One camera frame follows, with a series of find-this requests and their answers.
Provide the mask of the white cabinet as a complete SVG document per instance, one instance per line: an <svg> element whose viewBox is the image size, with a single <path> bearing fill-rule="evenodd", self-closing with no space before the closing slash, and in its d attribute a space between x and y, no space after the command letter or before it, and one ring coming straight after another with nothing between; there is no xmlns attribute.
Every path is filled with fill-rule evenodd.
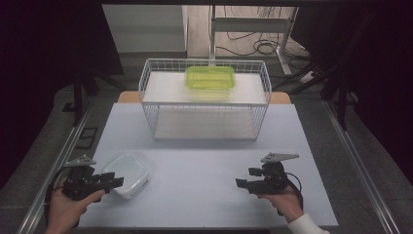
<svg viewBox="0 0 413 234"><path fill-rule="evenodd" d="M119 53L185 53L187 7L103 5Z"/></svg>

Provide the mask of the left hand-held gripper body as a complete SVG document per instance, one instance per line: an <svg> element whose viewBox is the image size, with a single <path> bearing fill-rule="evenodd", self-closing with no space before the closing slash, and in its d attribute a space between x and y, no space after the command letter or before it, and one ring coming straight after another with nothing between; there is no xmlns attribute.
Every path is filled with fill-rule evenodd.
<svg viewBox="0 0 413 234"><path fill-rule="evenodd" d="M101 190L101 175L94 174L95 161L86 155L68 161L67 179L63 183L62 193L75 201L80 201Z"/></svg>

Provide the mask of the black stand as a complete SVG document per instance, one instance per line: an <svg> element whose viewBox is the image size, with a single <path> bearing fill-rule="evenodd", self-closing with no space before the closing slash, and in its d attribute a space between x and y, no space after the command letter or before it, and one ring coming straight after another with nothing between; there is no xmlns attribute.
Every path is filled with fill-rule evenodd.
<svg viewBox="0 0 413 234"><path fill-rule="evenodd" d="M336 119L343 131L346 131L346 107L348 105L349 82L347 72L343 64L336 64L324 73L326 84L320 92L323 100L332 100L337 95Z"/></svg>
<svg viewBox="0 0 413 234"><path fill-rule="evenodd" d="M116 81L103 72L94 68L85 68L77 70L73 78L73 95L74 95L74 122L73 126L77 127L83 117L83 95L82 90L85 89L89 96L97 96L99 93L99 87L95 81L95 77L108 83L109 85L117 88L120 91L124 91L126 87Z"/></svg>

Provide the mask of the aluminium rail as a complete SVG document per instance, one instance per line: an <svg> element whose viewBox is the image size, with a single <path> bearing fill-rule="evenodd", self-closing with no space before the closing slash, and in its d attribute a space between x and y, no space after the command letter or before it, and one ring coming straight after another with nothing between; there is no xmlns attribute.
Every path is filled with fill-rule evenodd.
<svg viewBox="0 0 413 234"><path fill-rule="evenodd" d="M383 226L384 231L386 232L386 234L401 234L400 229L398 228L394 220L394 216L390 211L388 204L386 203L381 192L373 182L368 170L365 168L348 132L341 127L339 121L337 120L337 113L334 109L334 105L329 101L323 101L322 105L326 110L334 130L336 131L337 136L342 142L343 147L355 168L360 183L381 225Z"/></svg>
<svg viewBox="0 0 413 234"><path fill-rule="evenodd" d="M95 100L93 97L88 97L84 107L83 115L80 117L78 124L71 128L70 134L66 138L63 147L57 154L53 164L50 167L48 174L45 177L40 189L38 190L34 201L28 209L24 219L22 220L17 234L33 234L44 215L45 197L49 194L49 186L54 186L54 176L60 176L59 170L69 159L76 141L79 139L82 130L94 107Z"/></svg>

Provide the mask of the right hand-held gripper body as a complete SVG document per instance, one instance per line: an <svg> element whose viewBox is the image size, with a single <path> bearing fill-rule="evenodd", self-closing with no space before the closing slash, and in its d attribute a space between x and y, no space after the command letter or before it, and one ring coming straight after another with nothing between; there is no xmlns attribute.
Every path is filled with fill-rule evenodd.
<svg viewBox="0 0 413 234"><path fill-rule="evenodd" d="M298 158L298 154L270 152L261 159L263 180L248 182L250 194L281 194L287 186L290 186L296 194L300 190L287 178L282 161Z"/></svg>

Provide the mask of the white power strip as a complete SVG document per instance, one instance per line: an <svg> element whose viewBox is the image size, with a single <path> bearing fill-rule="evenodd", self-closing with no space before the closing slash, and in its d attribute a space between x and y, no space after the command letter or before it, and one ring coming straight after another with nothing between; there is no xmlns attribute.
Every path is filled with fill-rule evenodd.
<svg viewBox="0 0 413 234"><path fill-rule="evenodd" d="M299 79L300 83L307 83L310 80L312 80L313 78L316 77L316 72L314 71L309 71L307 74L305 74L302 78Z"/></svg>

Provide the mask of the green plastic lidded container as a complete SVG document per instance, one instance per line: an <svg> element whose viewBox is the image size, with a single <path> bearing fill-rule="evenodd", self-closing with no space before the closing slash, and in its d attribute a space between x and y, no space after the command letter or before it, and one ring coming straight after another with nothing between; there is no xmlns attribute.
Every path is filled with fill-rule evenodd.
<svg viewBox="0 0 413 234"><path fill-rule="evenodd" d="M231 66L190 66L185 70L185 86L196 98L222 99L236 87Z"/></svg>

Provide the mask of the black floor plate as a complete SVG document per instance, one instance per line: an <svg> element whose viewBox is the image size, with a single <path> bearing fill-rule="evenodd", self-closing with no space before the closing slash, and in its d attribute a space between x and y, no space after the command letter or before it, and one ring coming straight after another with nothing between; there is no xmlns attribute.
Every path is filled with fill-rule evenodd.
<svg viewBox="0 0 413 234"><path fill-rule="evenodd" d="M75 144L76 149L91 149L97 134L98 127L84 128Z"/></svg>

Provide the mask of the clear plastic lidded container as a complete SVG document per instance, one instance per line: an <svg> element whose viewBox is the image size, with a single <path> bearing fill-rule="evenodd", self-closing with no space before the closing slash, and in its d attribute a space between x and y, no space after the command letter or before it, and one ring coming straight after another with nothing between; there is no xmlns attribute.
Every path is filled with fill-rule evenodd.
<svg viewBox="0 0 413 234"><path fill-rule="evenodd" d="M122 154L108 163L103 173L114 173L124 179L123 185L115 188L115 192L123 199L134 198L149 182L149 173L133 154Z"/></svg>

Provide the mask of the person's right hand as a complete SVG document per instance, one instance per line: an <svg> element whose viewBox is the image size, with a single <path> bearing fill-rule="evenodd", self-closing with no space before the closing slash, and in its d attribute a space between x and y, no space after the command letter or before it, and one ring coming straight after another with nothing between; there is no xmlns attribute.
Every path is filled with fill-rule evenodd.
<svg viewBox="0 0 413 234"><path fill-rule="evenodd" d="M304 214L299 199L290 186L287 186L281 194L261 194L258 195L258 198L269 200L272 206L284 216L287 223Z"/></svg>

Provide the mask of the white wire basket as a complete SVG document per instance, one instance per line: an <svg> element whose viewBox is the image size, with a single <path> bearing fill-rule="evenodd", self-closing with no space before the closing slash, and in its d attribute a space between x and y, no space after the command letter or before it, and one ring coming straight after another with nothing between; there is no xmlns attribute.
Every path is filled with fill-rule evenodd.
<svg viewBox="0 0 413 234"><path fill-rule="evenodd" d="M222 99L196 98L185 86L190 66L231 66L236 87ZM150 58L139 97L156 139L257 139L272 87L262 60Z"/></svg>

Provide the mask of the white metal desk frame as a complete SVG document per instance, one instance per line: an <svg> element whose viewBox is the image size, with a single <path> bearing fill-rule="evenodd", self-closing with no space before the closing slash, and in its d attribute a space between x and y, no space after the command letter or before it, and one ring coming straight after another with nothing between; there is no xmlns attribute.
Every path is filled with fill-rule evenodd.
<svg viewBox="0 0 413 234"><path fill-rule="evenodd" d="M283 74L291 75L285 52L286 44L298 11L297 7L290 7L287 18L218 17L215 6L210 6L209 9L210 38L208 57L210 59L215 59L216 57L215 35L217 32L278 33L282 35L282 39L275 47L276 55L282 67Z"/></svg>

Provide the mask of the black curtain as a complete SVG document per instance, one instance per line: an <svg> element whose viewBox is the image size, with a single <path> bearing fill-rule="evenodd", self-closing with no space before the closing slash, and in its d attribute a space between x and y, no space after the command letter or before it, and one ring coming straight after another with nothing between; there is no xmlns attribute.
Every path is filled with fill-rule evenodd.
<svg viewBox="0 0 413 234"><path fill-rule="evenodd" d="M372 21L346 66L356 113L413 183L413 0L373 0ZM322 70L343 56L361 23L361 6L301 7L291 37Z"/></svg>
<svg viewBox="0 0 413 234"><path fill-rule="evenodd" d="M101 0L0 0L0 189L45 125L58 90L124 73Z"/></svg>

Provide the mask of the person's left hand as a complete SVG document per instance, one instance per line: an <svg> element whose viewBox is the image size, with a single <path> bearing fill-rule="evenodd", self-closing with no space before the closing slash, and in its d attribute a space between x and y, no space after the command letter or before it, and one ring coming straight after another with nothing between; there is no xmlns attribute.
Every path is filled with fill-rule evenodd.
<svg viewBox="0 0 413 234"><path fill-rule="evenodd" d="M98 190L83 200L75 201L67 198L61 188L57 189L52 194L47 227L73 228L81 215L86 212L88 205L101 199L104 194L104 190Z"/></svg>

